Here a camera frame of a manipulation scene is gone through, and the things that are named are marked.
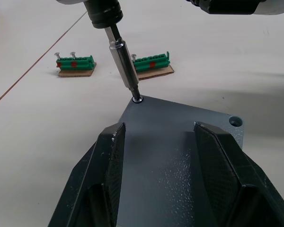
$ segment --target screw hole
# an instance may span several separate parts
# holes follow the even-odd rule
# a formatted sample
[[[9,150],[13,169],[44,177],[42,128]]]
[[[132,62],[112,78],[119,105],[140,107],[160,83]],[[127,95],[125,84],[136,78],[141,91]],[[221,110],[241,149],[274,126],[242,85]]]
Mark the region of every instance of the screw hole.
[[[243,124],[243,121],[241,118],[237,117],[237,116],[232,116],[229,118],[229,123],[233,126],[233,127],[240,127]]]

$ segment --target red marking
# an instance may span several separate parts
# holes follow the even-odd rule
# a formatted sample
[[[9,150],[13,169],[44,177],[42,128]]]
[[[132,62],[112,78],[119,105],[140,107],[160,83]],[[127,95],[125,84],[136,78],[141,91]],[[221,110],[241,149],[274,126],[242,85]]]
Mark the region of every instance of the red marking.
[[[71,30],[72,27],[75,26],[76,23],[78,23],[79,20],[81,20],[86,13],[87,12],[85,12],[69,29],[67,29],[67,31],[64,32],[64,34],[56,42],[54,42],[53,45],[31,67],[29,67],[29,69],[6,92],[4,92],[4,94],[0,97],[0,100],[6,96],[6,94],[44,57],[44,55],[46,55],[53,48],[53,46],[57,44],[57,42],[63,38],[63,36],[66,35],[66,33],[69,32],[69,30]]]
[[[77,67],[77,62],[76,61],[72,61],[71,62],[71,67],[72,68],[76,68]]]
[[[156,63],[155,63],[155,62],[151,62],[151,63],[150,63],[150,69],[153,69],[155,66],[156,66]]]

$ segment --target white floor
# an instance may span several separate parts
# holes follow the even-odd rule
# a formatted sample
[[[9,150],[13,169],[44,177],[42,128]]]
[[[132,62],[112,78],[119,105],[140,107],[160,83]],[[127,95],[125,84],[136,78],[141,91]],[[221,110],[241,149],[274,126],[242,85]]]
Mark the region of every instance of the white floor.
[[[55,0],[0,0],[0,97],[85,11]]]
[[[212,16],[185,1],[120,3],[130,52],[169,51],[176,71],[140,82],[141,93],[241,116],[243,150],[284,198],[284,14]],[[53,54],[71,51],[94,56],[92,77],[57,77]],[[105,32],[85,15],[0,101],[0,227],[47,226],[72,168],[129,100]]]

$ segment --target red line on floor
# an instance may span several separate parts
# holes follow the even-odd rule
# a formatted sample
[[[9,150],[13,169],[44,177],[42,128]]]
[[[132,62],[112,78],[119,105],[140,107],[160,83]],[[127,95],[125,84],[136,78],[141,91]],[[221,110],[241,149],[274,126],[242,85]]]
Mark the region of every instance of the red line on floor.
[[[53,48],[53,46],[57,44],[57,42],[63,38],[63,36],[65,36],[66,33],[72,29],[72,27],[76,25],[76,23],[78,23],[79,20],[81,20],[86,13],[87,12],[85,12],[69,29],[67,29],[67,31],[64,32],[64,34],[56,42],[54,42],[54,44],[31,67],[29,67],[29,69],[0,97],[0,100],[3,99],[3,97]]]

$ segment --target metal bit holder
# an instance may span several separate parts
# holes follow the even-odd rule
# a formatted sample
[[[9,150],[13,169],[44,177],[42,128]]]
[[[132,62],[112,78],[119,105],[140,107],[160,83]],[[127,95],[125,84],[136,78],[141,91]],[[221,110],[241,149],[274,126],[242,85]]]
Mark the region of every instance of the metal bit holder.
[[[125,41],[121,38],[116,25],[105,28],[109,39],[109,49],[120,72],[124,85],[132,92],[133,102],[141,103],[143,97],[138,89],[138,76]]]

